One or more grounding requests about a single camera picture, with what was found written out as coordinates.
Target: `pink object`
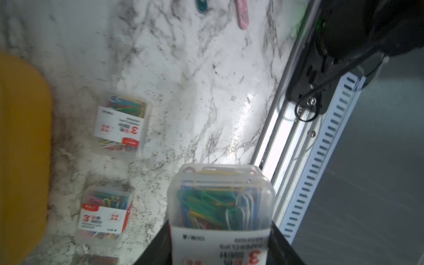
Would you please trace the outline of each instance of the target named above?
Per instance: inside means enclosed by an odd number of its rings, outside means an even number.
[[[237,16],[239,27],[243,30],[249,26],[249,12],[247,10],[247,0],[236,0]]]

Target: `product label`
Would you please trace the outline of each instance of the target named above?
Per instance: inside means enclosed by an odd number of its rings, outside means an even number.
[[[94,136],[138,147],[144,119],[99,106]]]
[[[128,221],[128,210],[83,204],[78,229],[100,233],[121,234]]]
[[[217,231],[171,226],[173,265],[265,265],[271,230]]]

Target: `yellow container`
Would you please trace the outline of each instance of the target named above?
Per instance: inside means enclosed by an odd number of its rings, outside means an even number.
[[[0,264],[19,264],[47,225],[50,89],[23,60],[0,53]]]

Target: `screw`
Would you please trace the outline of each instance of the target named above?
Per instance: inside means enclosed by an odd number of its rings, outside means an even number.
[[[308,98],[307,104],[308,104],[308,106],[315,106],[317,104],[317,99],[316,98]]]
[[[303,113],[303,108],[302,107],[299,107],[298,109],[297,109],[297,114],[300,116],[300,115],[302,115],[302,113]]]

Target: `white marble surface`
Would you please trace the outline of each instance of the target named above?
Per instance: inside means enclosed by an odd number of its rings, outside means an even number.
[[[170,178],[183,163],[249,163],[306,0],[249,0],[239,29],[232,0],[0,0],[0,48],[35,65],[54,99],[47,233],[24,264],[72,264],[90,253],[132,264],[160,229]],[[99,93],[154,105],[144,158],[93,153]],[[134,187],[117,249],[73,241],[85,187]]]

